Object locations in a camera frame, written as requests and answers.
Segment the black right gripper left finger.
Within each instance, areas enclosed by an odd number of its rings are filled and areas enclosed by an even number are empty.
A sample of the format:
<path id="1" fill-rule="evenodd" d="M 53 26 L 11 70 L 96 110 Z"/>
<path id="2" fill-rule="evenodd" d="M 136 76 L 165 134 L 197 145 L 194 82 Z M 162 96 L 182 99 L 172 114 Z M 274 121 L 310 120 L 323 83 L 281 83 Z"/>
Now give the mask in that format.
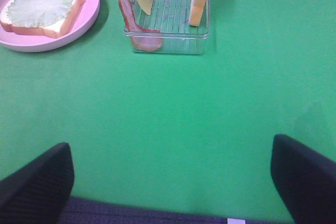
<path id="1" fill-rule="evenodd" d="M 58 143 L 1 180 L 1 223 L 57 223 L 74 180 L 70 145 Z"/>

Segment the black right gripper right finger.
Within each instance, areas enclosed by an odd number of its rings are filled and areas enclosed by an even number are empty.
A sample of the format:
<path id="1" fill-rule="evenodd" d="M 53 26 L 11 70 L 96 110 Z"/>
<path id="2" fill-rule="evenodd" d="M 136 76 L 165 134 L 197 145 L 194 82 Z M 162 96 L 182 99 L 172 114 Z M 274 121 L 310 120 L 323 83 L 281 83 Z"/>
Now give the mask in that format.
<path id="1" fill-rule="evenodd" d="M 294 138 L 277 134 L 270 173 L 295 223 L 335 223 L 335 162 Z"/>

